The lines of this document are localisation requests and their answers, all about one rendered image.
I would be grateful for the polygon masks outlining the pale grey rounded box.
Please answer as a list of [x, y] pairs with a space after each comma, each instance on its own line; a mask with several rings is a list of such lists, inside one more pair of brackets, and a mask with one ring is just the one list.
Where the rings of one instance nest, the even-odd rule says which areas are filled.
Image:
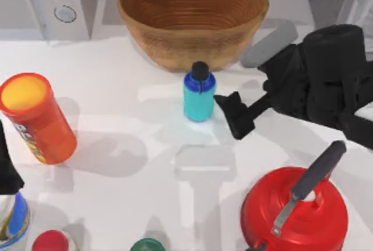
[[270, 60], [298, 38], [295, 24], [285, 20], [263, 39], [250, 45], [241, 55], [244, 68], [257, 68]]

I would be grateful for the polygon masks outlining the teal bottle with black cap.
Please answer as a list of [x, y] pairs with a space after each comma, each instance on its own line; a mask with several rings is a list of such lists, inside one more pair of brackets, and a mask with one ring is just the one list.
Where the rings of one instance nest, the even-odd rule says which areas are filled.
[[214, 110], [216, 78], [208, 64], [197, 61], [192, 64], [183, 81], [184, 115], [195, 122], [208, 120]]

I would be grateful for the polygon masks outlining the brown woven basket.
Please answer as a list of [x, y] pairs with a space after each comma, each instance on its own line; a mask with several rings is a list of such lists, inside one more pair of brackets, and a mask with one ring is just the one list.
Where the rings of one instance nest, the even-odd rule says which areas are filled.
[[168, 70], [196, 61], [221, 69], [252, 41], [269, 0], [117, 0], [120, 17], [145, 54]]

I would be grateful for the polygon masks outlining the orange cup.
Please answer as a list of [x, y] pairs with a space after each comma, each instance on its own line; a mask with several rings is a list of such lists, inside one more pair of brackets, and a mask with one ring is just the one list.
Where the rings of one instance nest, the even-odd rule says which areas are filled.
[[76, 136], [44, 76], [19, 73], [4, 81], [0, 85], [0, 111], [39, 162], [60, 164], [74, 153]]

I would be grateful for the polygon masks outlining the small microwave knob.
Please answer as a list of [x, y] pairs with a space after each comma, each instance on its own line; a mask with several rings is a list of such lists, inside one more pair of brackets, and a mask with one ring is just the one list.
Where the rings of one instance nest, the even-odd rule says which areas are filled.
[[60, 22], [72, 23], [76, 20], [77, 14], [73, 8], [67, 5], [62, 5], [54, 9], [54, 16]]

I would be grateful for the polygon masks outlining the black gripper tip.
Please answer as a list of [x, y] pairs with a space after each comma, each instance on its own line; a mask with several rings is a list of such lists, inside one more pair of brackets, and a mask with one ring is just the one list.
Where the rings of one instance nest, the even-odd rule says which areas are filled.
[[0, 120], [0, 196], [15, 195], [23, 187], [24, 181], [10, 158], [3, 124]]

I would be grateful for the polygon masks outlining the pale microwave oven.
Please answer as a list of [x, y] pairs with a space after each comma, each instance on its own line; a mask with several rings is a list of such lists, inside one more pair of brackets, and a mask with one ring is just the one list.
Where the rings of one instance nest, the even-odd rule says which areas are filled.
[[[0, 0], [0, 41], [89, 40], [98, 0]], [[77, 18], [60, 22], [54, 9], [62, 5], [73, 8]]]

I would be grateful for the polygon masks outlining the white and blue can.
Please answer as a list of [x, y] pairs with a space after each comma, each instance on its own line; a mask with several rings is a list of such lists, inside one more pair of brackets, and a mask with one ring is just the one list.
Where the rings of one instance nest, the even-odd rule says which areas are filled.
[[31, 210], [20, 192], [0, 196], [0, 251], [24, 251]]

